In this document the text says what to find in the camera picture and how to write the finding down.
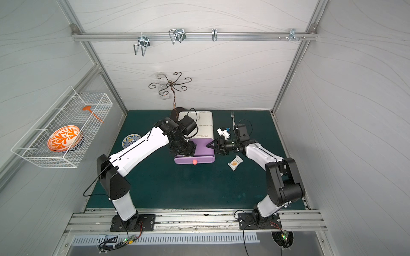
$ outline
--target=dark green table surface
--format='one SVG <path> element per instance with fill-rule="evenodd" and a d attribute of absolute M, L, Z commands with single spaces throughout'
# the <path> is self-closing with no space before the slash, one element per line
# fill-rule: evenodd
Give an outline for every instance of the dark green table surface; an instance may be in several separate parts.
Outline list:
<path fill-rule="evenodd" d="M 153 125 L 170 116 L 170 110 L 131 110 L 115 141 L 111 154 L 121 151 L 122 140 L 129 134 L 145 135 Z M 212 111 L 214 137 L 220 127 L 232 127 L 231 111 Z M 235 111 L 235 122 L 252 123 L 252 139 L 272 153 L 285 157 L 278 133 L 268 111 Z M 215 155 L 215 162 L 177 165 L 168 147 L 162 147 L 139 163 L 125 178 L 131 184 L 131 198 L 136 208 L 253 208 L 267 194 L 265 171 L 239 153 L 244 160 L 233 172 L 228 163 L 236 154 Z M 105 193 L 98 182 L 93 193 Z M 92 196 L 88 208 L 112 208 L 104 196 Z M 288 210 L 304 210 L 302 200 Z"/>

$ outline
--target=aluminum frame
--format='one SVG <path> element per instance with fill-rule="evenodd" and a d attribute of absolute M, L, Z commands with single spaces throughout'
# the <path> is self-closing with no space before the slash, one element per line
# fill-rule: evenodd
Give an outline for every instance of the aluminum frame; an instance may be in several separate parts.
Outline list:
<path fill-rule="evenodd" d="M 316 8 L 314 9 L 312 17 L 310 18 L 310 21 L 309 21 L 309 23 L 307 24 L 307 27 L 306 27 L 306 32 L 307 33 L 312 30 L 313 25 L 314 25 L 313 30 L 316 31 L 317 24 L 319 23 L 320 18 L 322 17 L 322 14 L 323 14 L 323 12 L 326 8 L 327 3 L 328 3 L 328 0 L 319 0 L 317 2 Z M 272 108 L 272 113 L 273 114 L 275 114 L 276 111 L 278 110 L 278 108 L 280 106 L 280 103 L 282 101 L 282 98 L 285 95 L 285 92 L 286 92 L 287 88 L 289 87 L 289 84 L 292 81 L 293 76 L 295 75 L 296 69 L 298 68 L 298 66 L 299 66 L 299 64 L 302 60 L 302 57 L 305 54 L 306 49 L 308 48 L 307 46 L 309 45 L 309 42 L 310 41 L 303 41 L 299 44 L 299 47 L 296 51 L 295 57 L 293 58 L 292 64 L 289 68 L 289 71 L 286 74 L 286 77 L 283 81 L 283 84 L 282 84 L 282 86 L 279 90 L 278 96 L 275 100 L 275 104 L 273 105 L 273 108 Z"/>
<path fill-rule="evenodd" d="M 143 33 L 150 42 L 171 41 L 168 33 Z M 186 41 L 215 41 L 213 33 L 210 32 L 186 32 Z M 137 41 L 141 33 L 79 33 L 73 34 L 74 41 L 101 42 L 101 41 Z M 218 32 L 218 41 L 287 41 L 289 32 Z M 297 32 L 295 36 L 299 41 L 316 40 L 317 34 Z"/>
<path fill-rule="evenodd" d="M 220 233 L 239 232 L 239 222 L 234 218 L 235 209 L 138 209 L 140 214 L 156 214 L 153 233 Z M 279 211 L 282 227 L 288 231 L 327 230 L 319 210 Z M 126 234 L 110 232 L 111 219 L 116 215 L 111 208 L 88 208 L 84 213 L 72 215 L 61 237 L 54 256 L 67 255 L 77 235 Z M 245 232 L 275 232 L 277 229 L 245 230 Z"/>
<path fill-rule="evenodd" d="M 61 10 L 63 11 L 65 17 L 67 18 L 70 24 L 76 24 L 76 26 L 70 25 L 71 29 L 77 29 L 78 32 L 83 32 L 84 29 L 81 26 L 80 21 L 78 20 L 77 16 L 75 15 L 71 5 L 68 3 L 67 0 L 56 0 L 57 4 L 60 6 Z M 117 89 L 115 88 L 113 82 L 111 81 L 110 77 L 107 74 L 103 64 L 101 63 L 100 58 L 98 57 L 97 53 L 95 52 L 92 44 L 90 42 L 81 42 L 82 46 L 86 50 L 88 56 L 93 61 L 93 63 L 101 69 L 101 75 L 104 82 L 107 84 L 108 89 L 110 90 L 111 94 L 114 96 L 115 101 L 121 108 L 121 111 L 124 115 L 127 115 L 128 109 L 124 104 L 120 94 L 118 93 Z"/>

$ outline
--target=white robot arm segment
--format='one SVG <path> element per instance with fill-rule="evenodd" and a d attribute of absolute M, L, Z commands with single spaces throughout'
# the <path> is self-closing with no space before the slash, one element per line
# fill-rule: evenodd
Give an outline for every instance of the white robot arm segment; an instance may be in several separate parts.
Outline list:
<path fill-rule="evenodd" d="M 249 144 L 245 147 L 245 153 L 249 159 L 254 160 L 263 169 L 265 169 L 267 163 L 280 162 L 283 159 L 283 157 L 272 154 L 266 150 L 260 143 Z"/>
<path fill-rule="evenodd" d="M 137 164 L 155 150 L 169 143 L 168 136 L 159 127 L 154 127 L 144 137 L 118 153 L 112 154 L 109 161 L 118 166 L 118 172 L 125 177 Z"/>

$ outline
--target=orange spatula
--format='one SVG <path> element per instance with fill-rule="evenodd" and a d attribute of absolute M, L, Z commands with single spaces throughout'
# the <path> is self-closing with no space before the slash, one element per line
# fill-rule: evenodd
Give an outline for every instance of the orange spatula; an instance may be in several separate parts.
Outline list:
<path fill-rule="evenodd" d="M 90 111 L 90 113 L 92 113 L 98 120 L 100 120 L 102 123 L 104 123 L 100 118 L 98 118 L 98 116 L 96 115 L 96 114 L 94 114 L 92 111 L 91 111 L 91 106 L 85 106 L 84 108 L 83 108 L 83 110 L 84 111 Z"/>

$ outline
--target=gray wall panel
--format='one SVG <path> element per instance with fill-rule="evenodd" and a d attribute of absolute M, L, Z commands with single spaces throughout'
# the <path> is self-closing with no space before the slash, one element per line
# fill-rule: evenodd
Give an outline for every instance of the gray wall panel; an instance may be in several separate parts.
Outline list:
<path fill-rule="evenodd" d="M 0 166 L 10 148 L 51 104 L 93 66 L 54 0 L 0 3 Z M 100 77 L 84 89 L 114 97 Z M 122 113 L 114 103 L 77 169 L 38 168 L 25 162 L 0 192 L 1 255 L 51 255 L 84 189 L 96 177 Z"/>
<path fill-rule="evenodd" d="M 276 113 L 339 255 L 410 250 L 409 12 L 331 1 Z"/>

